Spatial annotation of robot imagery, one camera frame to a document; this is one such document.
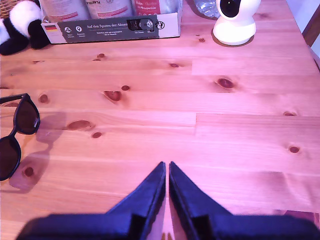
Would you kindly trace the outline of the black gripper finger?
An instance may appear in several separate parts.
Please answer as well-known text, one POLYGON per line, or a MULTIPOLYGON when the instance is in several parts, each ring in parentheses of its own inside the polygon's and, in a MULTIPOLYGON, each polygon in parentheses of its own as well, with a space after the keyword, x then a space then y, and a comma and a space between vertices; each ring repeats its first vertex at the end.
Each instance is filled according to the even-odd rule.
POLYGON ((169 195, 188 240, 215 240, 214 215, 231 215, 173 161, 169 164, 169 195))
POLYGON ((112 229, 108 240, 146 240, 166 193, 166 164, 161 161, 138 187, 112 207, 107 215, 112 229))

